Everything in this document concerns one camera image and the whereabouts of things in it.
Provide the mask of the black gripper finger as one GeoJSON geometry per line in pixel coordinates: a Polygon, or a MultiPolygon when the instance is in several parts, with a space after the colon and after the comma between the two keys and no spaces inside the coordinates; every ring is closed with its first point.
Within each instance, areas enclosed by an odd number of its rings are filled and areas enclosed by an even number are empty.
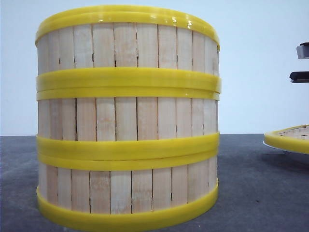
{"type": "Polygon", "coordinates": [[[309,59],[309,42],[301,43],[296,51],[298,59],[309,59]]]}
{"type": "Polygon", "coordinates": [[[308,83],[309,71],[292,72],[289,78],[292,83],[308,83]]]}

